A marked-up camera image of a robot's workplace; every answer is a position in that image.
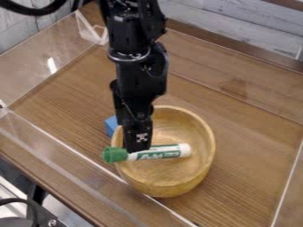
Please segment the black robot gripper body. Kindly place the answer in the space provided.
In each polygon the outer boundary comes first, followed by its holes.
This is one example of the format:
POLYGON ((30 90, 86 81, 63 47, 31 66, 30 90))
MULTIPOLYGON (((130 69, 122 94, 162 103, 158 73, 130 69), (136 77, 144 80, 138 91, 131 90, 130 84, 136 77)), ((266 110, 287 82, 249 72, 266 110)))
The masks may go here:
POLYGON ((146 120, 152 101, 166 93, 168 53, 162 43, 151 46, 150 55, 131 63, 116 63, 116 79, 110 83, 119 122, 146 120))

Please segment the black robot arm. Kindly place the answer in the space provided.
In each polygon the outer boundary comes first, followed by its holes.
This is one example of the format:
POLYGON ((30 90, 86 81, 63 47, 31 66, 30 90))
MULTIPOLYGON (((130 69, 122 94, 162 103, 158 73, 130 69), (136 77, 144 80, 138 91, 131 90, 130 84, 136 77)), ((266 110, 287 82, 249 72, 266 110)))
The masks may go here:
POLYGON ((116 66, 110 89, 123 147, 135 153, 151 148, 152 102, 167 91, 168 53, 158 41, 167 32, 167 18, 158 0, 99 0, 99 10, 116 66))

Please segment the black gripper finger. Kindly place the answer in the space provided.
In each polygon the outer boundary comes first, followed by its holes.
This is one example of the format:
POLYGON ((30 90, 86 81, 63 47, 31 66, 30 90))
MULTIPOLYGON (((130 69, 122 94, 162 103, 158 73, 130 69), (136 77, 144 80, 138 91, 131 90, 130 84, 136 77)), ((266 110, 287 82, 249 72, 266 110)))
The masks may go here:
POLYGON ((152 119, 127 120, 123 124, 123 147, 128 153, 148 150, 152 146, 152 119))

